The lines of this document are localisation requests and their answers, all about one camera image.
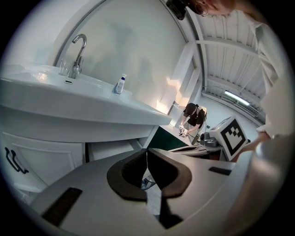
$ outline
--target cabinet door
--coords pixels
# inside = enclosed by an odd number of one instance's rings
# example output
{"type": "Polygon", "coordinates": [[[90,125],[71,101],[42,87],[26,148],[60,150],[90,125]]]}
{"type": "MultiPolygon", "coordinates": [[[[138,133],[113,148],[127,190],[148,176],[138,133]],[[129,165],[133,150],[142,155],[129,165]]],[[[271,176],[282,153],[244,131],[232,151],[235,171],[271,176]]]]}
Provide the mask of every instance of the cabinet door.
{"type": "Polygon", "coordinates": [[[36,192],[39,193],[43,191],[47,185],[38,178],[37,175],[32,171],[32,169],[28,169],[28,173],[23,174],[21,171],[17,172],[12,165],[9,163],[9,161],[6,158],[6,150],[7,148],[9,150],[8,159],[14,165],[12,161],[12,153],[11,153],[11,146],[6,140],[4,139],[4,136],[2,132],[0,132],[0,165],[2,168],[2,173],[4,174],[4,177],[6,181],[14,186],[15,188],[29,191],[29,192],[36,192]]]}
{"type": "Polygon", "coordinates": [[[48,142],[3,133],[24,168],[51,185],[82,165],[81,143],[48,142]]]}

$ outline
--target soap bottle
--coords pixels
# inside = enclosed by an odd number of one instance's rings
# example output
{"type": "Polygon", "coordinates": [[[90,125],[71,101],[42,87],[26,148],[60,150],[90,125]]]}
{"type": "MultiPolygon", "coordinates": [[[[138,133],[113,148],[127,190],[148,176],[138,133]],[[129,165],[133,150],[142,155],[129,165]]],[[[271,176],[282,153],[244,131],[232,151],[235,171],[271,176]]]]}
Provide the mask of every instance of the soap bottle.
{"type": "Polygon", "coordinates": [[[122,74],[122,78],[119,80],[119,82],[115,86],[114,92],[116,94],[121,94],[123,91],[124,83],[125,83],[125,78],[127,77],[126,74],[122,74]]]}

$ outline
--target cabinet handle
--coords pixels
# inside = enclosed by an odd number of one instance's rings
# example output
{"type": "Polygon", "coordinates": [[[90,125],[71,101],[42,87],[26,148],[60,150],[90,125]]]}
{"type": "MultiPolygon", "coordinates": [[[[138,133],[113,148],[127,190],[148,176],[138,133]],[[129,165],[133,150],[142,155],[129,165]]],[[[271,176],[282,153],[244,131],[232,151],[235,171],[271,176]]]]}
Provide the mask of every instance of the cabinet handle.
{"type": "Polygon", "coordinates": [[[5,147],[5,151],[6,151],[6,159],[8,160],[9,164],[15,169],[16,172],[19,172],[19,169],[14,166],[14,164],[10,161],[10,159],[8,157],[9,149],[5,147]]]}
{"type": "Polygon", "coordinates": [[[28,173],[28,172],[29,172],[28,170],[26,170],[26,169],[23,170],[23,169],[19,166],[19,164],[15,161],[15,156],[16,156],[15,151],[11,150],[11,153],[12,153],[12,161],[13,161],[13,163],[19,168],[19,170],[20,170],[23,174],[28,173]]]}

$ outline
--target fluorescent light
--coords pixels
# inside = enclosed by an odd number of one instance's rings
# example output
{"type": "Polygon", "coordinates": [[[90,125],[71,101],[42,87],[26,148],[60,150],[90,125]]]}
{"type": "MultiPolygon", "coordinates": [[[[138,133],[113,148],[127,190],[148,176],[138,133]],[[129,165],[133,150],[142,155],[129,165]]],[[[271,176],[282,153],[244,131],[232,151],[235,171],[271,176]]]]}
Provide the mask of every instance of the fluorescent light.
{"type": "Polygon", "coordinates": [[[232,98],[234,98],[234,99],[236,99],[236,100],[238,100],[238,101],[240,101],[240,102],[242,102],[242,103],[244,103],[247,106],[250,105],[250,103],[248,103],[246,100],[244,100],[243,98],[240,98],[239,96],[237,96],[235,94],[232,94],[229,91],[225,91],[225,94],[228,95],[228,96],[230,96],[230,97],[232,97],[232,98]]]}

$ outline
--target person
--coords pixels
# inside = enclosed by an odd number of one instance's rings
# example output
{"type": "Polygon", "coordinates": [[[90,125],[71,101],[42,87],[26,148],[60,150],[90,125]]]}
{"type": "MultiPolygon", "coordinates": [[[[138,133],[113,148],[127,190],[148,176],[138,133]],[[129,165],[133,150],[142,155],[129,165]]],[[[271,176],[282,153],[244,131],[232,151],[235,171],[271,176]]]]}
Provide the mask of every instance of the person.
{"type": "Polygon", "coordinates": [[[187,129],[187,132],[184,135],[189,136],[189,140],[192,144],[194,143],[194,138],[197,137],[198,132],[202,129],[206,118],[207,109],[205,107],[194,103],[189,103],[185,107],[179,129],[187,129]]]}
{"type": "MultiPolygon", "coordinates": [[[[268,93],[278,78],[286,77],[288,71],[287,60],[281,49],[275,33],[268,26],[265,18],[246,0],[189,0],[189,7],[195,13],[206,15],[229,15],[233,10],[244,12],[249,27],[256,39],[256,50],[262,65],[265,92],[268,93]]],[[[232,160],[236,162],[241,153],[253,151],[256,147],[276,135],[279,135],[278,127],[273,127],[266,116],[265,125],[257,129],[258,137],[246,144],[232,160]]]]}

